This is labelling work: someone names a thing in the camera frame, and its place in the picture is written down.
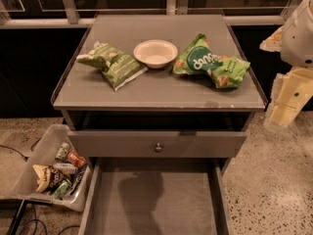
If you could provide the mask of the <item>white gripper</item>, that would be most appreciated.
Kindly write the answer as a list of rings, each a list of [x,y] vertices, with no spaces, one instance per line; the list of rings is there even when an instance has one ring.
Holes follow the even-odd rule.
[[[288,127],[313,97],[313,0],[302,0],[259,48],[281,51],[282,60],[296,66],[276,75],[264,121],[266,128]]]

